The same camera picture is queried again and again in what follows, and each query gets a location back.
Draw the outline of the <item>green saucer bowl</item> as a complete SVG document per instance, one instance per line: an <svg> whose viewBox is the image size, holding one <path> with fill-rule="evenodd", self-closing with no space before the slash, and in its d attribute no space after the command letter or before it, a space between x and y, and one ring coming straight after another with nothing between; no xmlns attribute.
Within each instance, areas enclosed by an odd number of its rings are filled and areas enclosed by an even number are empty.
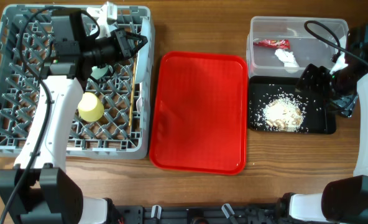
<svg viewBox="0 0 368 224"><path fill-rule="evenodd" d="M105 67L94 66L92 67L91 77L96 80L99 80L100 78L103 78L109 73L110 73L109 65Z"/></svg>

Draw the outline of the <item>wooden chopstick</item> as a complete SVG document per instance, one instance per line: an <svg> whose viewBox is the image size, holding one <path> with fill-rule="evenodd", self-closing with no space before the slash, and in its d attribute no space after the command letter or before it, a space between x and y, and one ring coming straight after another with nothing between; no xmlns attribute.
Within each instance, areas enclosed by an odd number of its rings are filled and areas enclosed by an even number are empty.
<svg viewBox="0 0 368 224"><path fill-rule="evenodd" d="M131 104L129 108L129 124L128 127L131 128L132 126L132 117L133 117L133 110L134 110L134 93L136 89L136 71L137 71L137 58L134 59L134 66L133 66L133 76L132 76L132 85L131 85Z"/></svg>

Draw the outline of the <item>white tissue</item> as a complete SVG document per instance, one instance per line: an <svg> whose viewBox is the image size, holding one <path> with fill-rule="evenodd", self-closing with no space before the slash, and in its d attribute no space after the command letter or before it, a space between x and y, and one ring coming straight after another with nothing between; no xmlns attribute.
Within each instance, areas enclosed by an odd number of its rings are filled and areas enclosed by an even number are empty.
<svg viewBox="0 0 368 224"><path fill-rule="evenodd" d="M300 66L297 63L293 52L289 52L284 49L277 49L275 51L275 55L283 63L283 66L288 73L296 73L299 70Z"/></svg>

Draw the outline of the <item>yellow plastic cup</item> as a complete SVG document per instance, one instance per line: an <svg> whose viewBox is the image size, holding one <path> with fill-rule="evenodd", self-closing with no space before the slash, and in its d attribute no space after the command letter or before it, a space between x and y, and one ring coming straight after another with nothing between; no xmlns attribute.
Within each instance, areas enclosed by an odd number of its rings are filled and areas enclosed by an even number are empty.
<svg viewBox="0 0 368 224"><path fill-rule="evenodd" d="M85 92L78 104L80 117L87 122L95 122L104 114L104 106L101 100L90 92Z"/></svg>

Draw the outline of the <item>red snack wrapper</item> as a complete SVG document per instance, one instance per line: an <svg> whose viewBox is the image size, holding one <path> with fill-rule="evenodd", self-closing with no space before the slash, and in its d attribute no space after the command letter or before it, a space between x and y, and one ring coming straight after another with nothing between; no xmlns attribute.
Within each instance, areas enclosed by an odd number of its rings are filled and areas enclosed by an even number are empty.
<svg viewBox="0 0 368 224"><path fill-rule="evenodd" d="M283 40L270 40L270 39L264 39L264 40L258 40L256 42L253 42L254 46L259 47L267 47L272 49L290 49L290 42L287 39Z"/></svg>

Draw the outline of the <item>large light blue plate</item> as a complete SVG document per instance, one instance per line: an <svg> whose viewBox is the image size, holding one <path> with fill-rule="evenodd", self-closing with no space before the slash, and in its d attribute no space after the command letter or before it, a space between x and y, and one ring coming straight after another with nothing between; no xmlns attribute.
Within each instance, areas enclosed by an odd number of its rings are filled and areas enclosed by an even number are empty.
<svg viewBox="0 0 368 224"><path fill-rule="evenodd" d="M149 39L151 37L151 27L150 21L148 19L142 20L140 35L145 37L147 43L139 50L137 54L135 84L141 83L145 78L145 74L147 73L147 64L150 48Z"/></svg>

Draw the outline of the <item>white plastic fork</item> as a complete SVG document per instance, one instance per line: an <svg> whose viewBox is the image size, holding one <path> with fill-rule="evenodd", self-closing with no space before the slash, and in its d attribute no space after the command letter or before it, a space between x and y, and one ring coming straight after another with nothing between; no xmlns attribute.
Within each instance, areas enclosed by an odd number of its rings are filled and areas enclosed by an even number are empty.
<svg viewBox="0 0 368 224"><path fill-rule="evenodd" d="M141 114L143 107L144 107L144 98L140 96L136 101L136 110L138 114Z"/></svg>

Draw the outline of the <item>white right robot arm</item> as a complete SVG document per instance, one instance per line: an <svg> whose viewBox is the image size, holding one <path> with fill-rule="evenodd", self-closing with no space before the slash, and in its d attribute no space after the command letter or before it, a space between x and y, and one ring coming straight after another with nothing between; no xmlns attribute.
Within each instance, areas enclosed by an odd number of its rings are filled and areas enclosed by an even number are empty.
<svg viewBox="0 0 368 224"><path fill-rule="evenodd" d="M332 113L349 115L353 104L361 107L359 153L353 176L330 182L320 194L286 193L279 198L275 220L288 223L368 223L368 25L348 32L346 47L305 30L344 55L346 67L330 72L310 64L297 90L322 96Z"/></svg>

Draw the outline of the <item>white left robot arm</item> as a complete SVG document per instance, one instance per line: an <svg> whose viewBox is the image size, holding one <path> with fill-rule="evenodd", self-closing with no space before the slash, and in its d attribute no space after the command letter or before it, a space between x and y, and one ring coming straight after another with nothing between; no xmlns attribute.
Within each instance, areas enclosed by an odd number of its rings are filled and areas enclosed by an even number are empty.
<svg viewBox="0 0 368 224"><path fill-rule="evenodd" d="M115 65L147 47L150 37L113 30L88 35L80 8L50 6L54 39L33 76L39 100L24 147L11 169L0 170L0 222L124 223L110 198L85 197L65 171L72 121L93 67Z"/></svg>

